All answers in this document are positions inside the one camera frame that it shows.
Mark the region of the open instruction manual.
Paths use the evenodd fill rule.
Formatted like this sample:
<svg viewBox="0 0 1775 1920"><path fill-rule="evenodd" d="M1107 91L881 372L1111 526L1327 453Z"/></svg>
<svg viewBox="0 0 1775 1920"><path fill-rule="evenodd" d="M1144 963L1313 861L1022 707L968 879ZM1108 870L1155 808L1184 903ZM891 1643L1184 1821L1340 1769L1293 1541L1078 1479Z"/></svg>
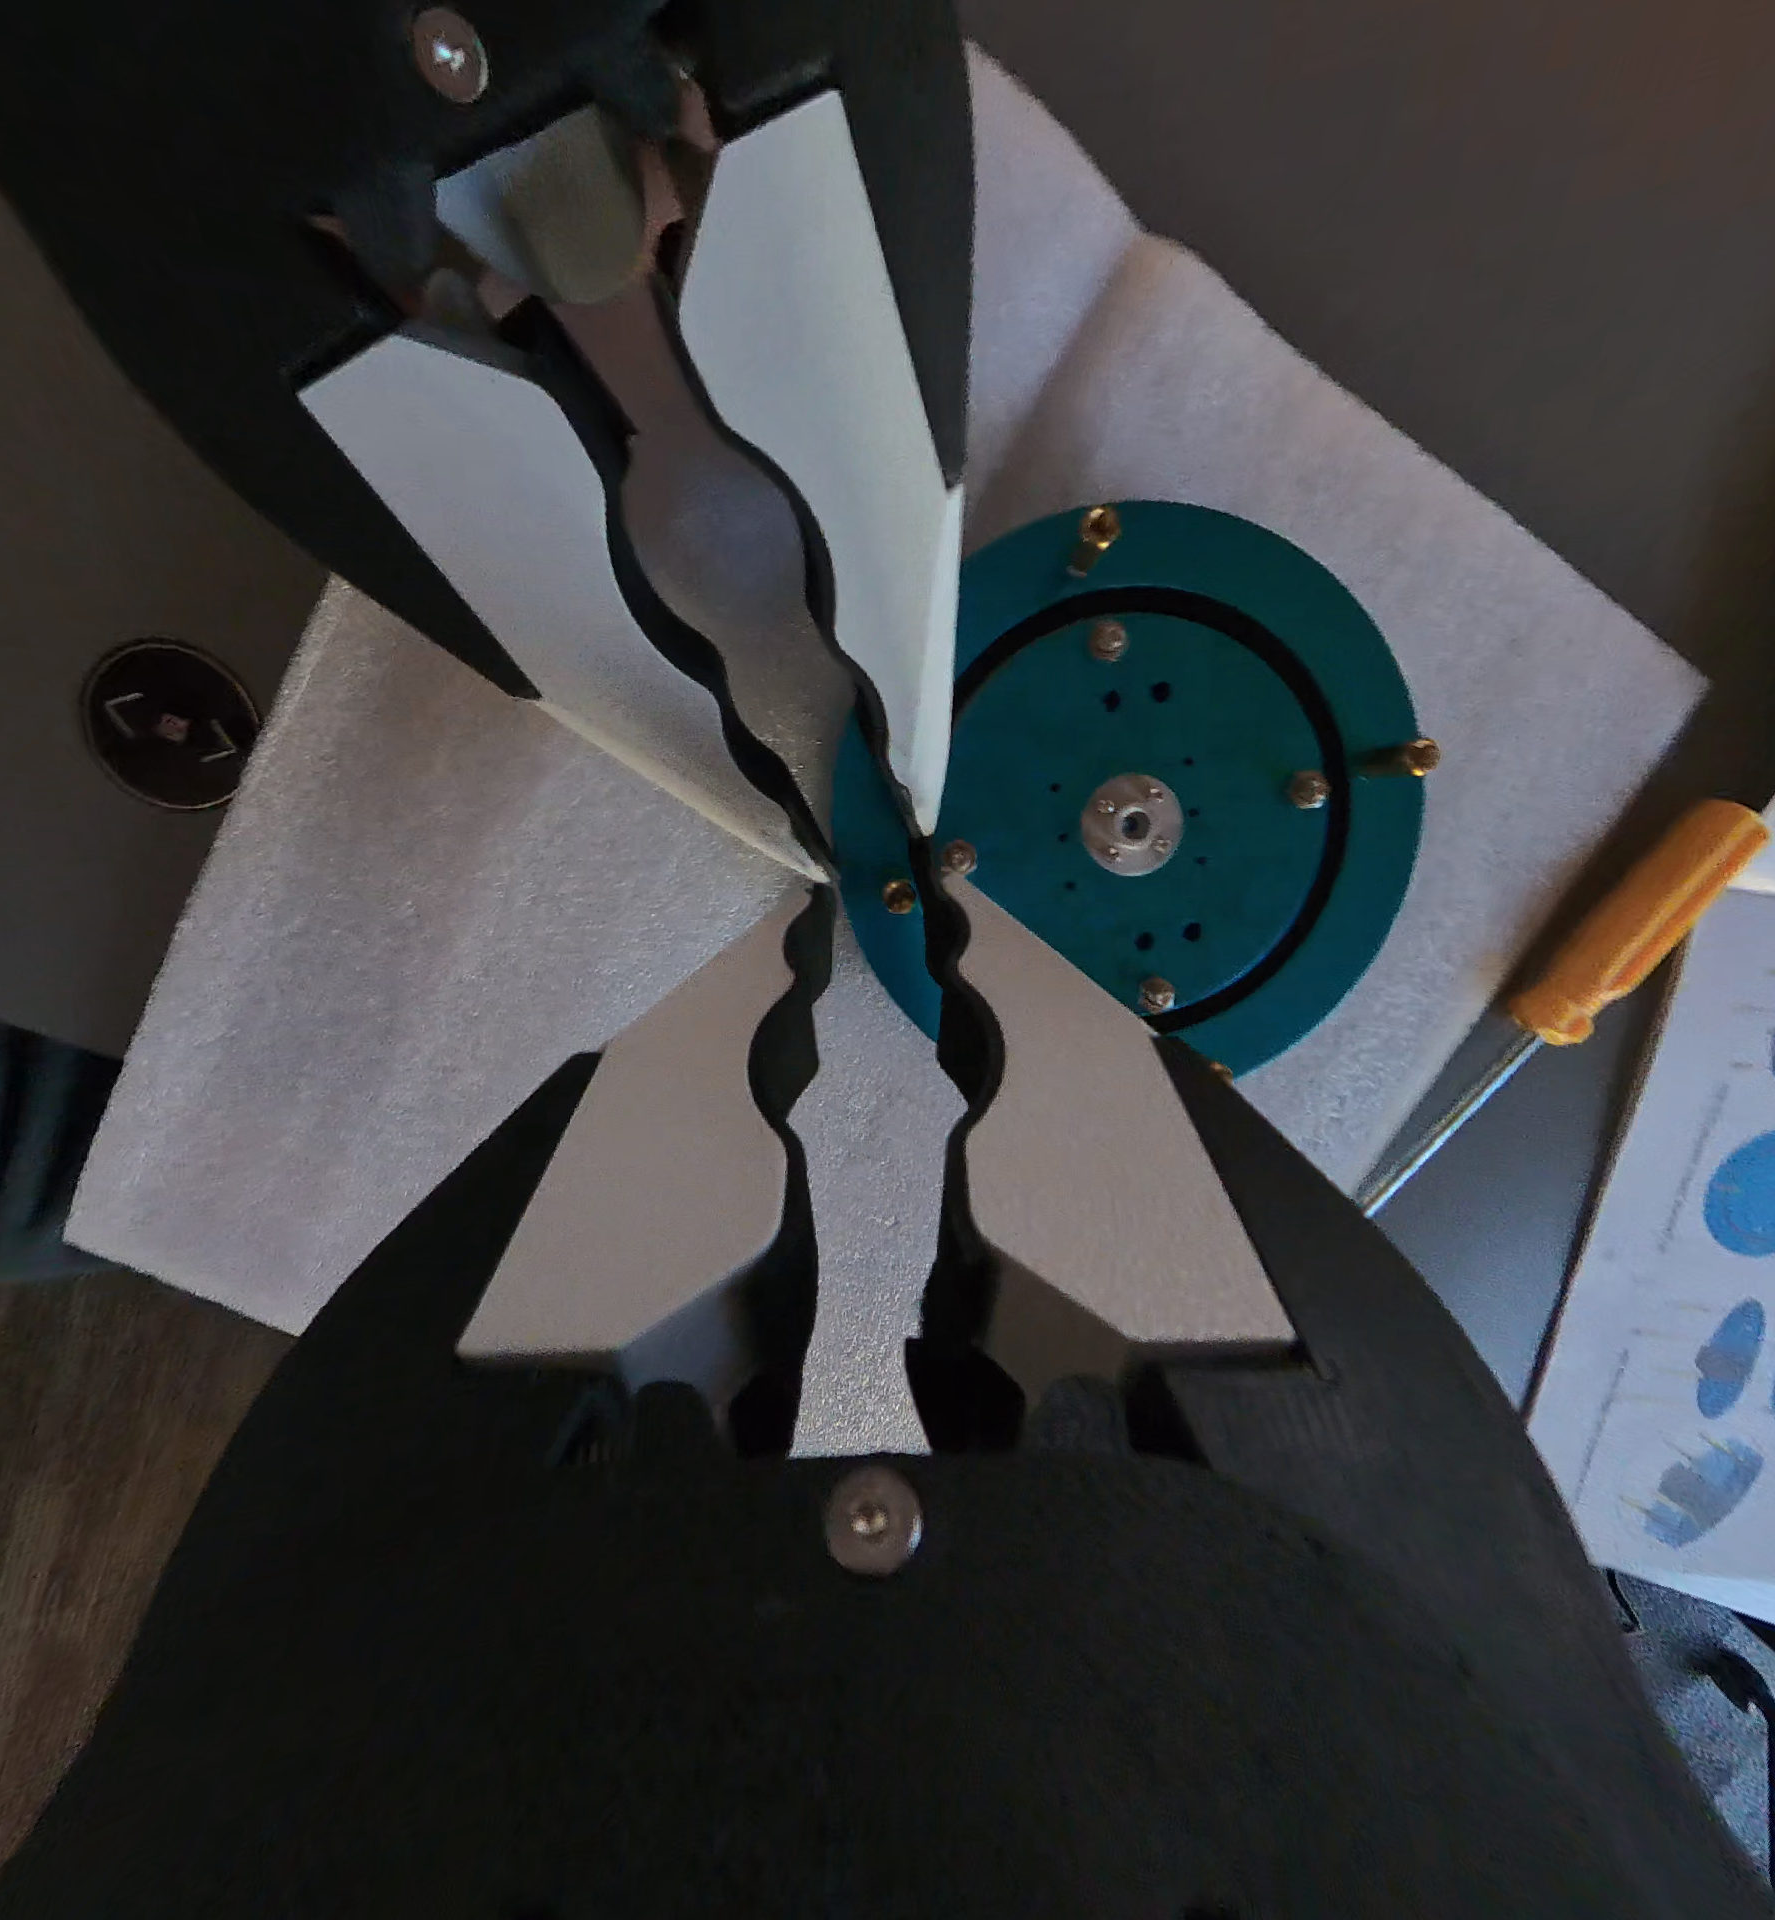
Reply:
<svg viewBox="0 0 1775 1920"><path fill-rule="evenodd" d="M1775 800L1675 965L1528 1398L1594 1561L1775 1622Z"/></svg>

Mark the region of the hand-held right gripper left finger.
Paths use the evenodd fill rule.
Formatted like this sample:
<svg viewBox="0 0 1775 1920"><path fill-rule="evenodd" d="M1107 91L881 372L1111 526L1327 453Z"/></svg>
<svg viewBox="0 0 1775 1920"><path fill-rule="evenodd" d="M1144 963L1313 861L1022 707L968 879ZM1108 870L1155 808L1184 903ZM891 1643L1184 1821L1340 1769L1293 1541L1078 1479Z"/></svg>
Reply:
<svg viewBox="0 0 1775 1920"><path fill-rule="evenodd" d="M741 1398L813 1328L778 1274L835 894L795 886L603 1053L458 1355Z"/></svg>

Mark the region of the yellow-handled screwdriver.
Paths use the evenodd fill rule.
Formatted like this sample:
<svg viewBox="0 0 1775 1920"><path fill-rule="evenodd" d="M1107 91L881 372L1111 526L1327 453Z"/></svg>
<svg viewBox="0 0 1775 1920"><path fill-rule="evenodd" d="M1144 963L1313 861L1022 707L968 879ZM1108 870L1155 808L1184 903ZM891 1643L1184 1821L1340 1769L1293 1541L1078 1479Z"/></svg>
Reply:
<svg viewBox="0 0 1775 1920"><path fill-rule="evenodd" d="M1587 1042L1601 1011L1668 963L1766 841L1758 811L1726 798L1692 804L1506 1002L1507 1040L1501 1053L1357 1190L1359 1209L1379 1215L1540 1050Z"/></svg>

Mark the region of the white foam sheet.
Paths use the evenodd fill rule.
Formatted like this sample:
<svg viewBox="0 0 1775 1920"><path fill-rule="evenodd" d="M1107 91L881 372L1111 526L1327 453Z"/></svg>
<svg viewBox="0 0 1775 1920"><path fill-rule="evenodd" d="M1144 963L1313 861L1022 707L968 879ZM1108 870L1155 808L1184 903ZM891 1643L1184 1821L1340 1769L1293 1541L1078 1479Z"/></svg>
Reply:
<svg viewBox="0 0 1775 1920"><path fill-rule="evenodd" d="M1462 476L1133 223L968 49L968 533L1084 494L1221 509L1364 604L1446 749L1364 978L1242 1079L1351 1189L1662 762L1704 678ZM187 903L67 1222L71 1244L281 1330L543 1079L791 889L327 586Z"/></svg>

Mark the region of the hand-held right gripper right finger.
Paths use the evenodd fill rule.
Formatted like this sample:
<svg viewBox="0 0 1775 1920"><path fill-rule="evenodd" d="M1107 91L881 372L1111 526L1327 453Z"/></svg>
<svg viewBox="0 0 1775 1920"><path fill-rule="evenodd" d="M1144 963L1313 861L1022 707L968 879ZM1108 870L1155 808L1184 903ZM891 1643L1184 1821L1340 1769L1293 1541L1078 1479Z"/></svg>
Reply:
<svg viewBox="0 0 1775 1920"><path fill-rule="evenodd" d="M936 870L936 1059L963 1098L909 1384L923 1414L1029 1414L1066 1380L1280 1363L1298 1337L1155 1037Z"/></svg>

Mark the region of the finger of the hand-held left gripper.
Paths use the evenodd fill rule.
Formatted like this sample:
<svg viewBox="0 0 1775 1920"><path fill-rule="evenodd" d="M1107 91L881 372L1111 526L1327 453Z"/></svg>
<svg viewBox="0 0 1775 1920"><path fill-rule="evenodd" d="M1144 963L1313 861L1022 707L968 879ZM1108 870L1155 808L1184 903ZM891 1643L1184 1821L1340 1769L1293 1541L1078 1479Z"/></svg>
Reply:
<svg viewBox="0 0 1775 1920"><path fill-rule="evenodd" d="M396 329L301 387L548 718L826 879L791 771L733 712L720 654L661 601L625 540L625 436L586 398L572 384L562 403L513 350L448 329Z"/></svg>
<svg viewBox="0 0 1775 1920"><path fill-rule="evenodd" d="M872 684L913 824L945 800L963 490L945 479L850 119L821 91L715 157L676 295L714 412L795 486L832 639Z"/></svg>

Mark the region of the dark desk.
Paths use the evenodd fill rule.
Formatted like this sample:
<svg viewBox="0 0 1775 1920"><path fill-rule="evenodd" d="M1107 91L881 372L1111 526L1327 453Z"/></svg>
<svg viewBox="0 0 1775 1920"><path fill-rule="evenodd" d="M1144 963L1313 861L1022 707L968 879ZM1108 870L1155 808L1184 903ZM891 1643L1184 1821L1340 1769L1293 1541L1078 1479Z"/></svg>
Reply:
<svg viewBox="0 0 1775 1920"><path fill-rule="evenodd" d="M976 46L1012 73L1141 230L1205 260L1302 357L1700 674L1668 753L1692 742L1723 757L1704 775L1766 753L1775 784L1775 3L954 11L965 62ZM444 97L486 88L485 44L451 3L426 3L412 42ZM586 384L586 409L625 436L619 523L647 582L720 654L733 712L784 762L821 831L826 879L733 835L778 866L786 890L835 894L829 981L813 1007L818 1072L786 1120L799 1157L778 1267L802 1310L815 1278L813 1328L799 1361L762 1372L741 1402L784 1407L791 1434L835 1436L852 1416L835 1402L835 1372L813 1366L835 1358L843 1315L862 1315L847 1297L872 1292L901 1328L936 1260L963 1098L936 1059L923 896L936 870L968 877L975 852L936 849L913 824L885 771L874 691L832 639L821 533L778 468L723 430L682 344L676 295L733 138L682 66L668 134L588 104L440 175L436 263L394 295L398 325L381 339L448 329L513 350L562 403ZM976 185L975 160L968 375ZM118 375L195 479L229 490ZM958 486L961 592L963 563L1004 537L968 533L968 434ZM1044 518L1130 498L1154 494L1108 490ZM229 501L259 513L231 490ZM309 559L324 589L353 589ZM504 696L555 724L528 696ZM895 875L920 890L902 918L879 900ZM562 1087L543 1101L555 1116L537 1123L540 1171L491 1201L502 1223L486 1229L486 1270L599 1053L634 1021L543 1079Z"/></svg>

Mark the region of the black round desk grommet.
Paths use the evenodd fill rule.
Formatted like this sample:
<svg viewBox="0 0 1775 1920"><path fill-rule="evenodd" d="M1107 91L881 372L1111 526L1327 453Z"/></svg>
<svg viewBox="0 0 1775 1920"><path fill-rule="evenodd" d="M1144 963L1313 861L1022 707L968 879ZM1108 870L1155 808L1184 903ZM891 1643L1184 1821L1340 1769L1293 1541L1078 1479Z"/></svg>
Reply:
<svg viewBox="0 0 1775 1920"><path fill-rule="evenodd" d="M109 650L79 691L92 762L123 795L175 815L231 804L262 725L248 684L222 661L174 639Z"/></svg>

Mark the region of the person's dark trousers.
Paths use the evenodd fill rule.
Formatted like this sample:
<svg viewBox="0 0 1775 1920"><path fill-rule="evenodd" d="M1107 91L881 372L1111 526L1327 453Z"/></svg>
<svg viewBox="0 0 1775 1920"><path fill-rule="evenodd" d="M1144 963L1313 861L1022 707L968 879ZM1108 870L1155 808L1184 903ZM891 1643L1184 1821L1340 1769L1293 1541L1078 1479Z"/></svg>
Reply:
<svg viewBox="0 0 1775 1920"><path fill-rule="evenodd" d="M67 1240L67 1219L118 1072L118 1059L0 1024L0 1282L112 1270Z"/></svg>

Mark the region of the blue round turntable base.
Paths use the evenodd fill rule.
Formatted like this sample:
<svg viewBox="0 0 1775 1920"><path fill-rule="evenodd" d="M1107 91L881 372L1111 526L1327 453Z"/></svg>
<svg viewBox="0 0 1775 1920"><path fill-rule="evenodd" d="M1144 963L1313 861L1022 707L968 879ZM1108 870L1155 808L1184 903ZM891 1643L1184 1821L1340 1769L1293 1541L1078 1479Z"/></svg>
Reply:
<svg viewBox="0 0 1775 1920"><path fill-rule="evenodd" d="M1401 666L1333 570L1205 505L1018 526L961 575L932 848L1159 1035L1247 1076L1362 981L1422 838Z"/></svg>

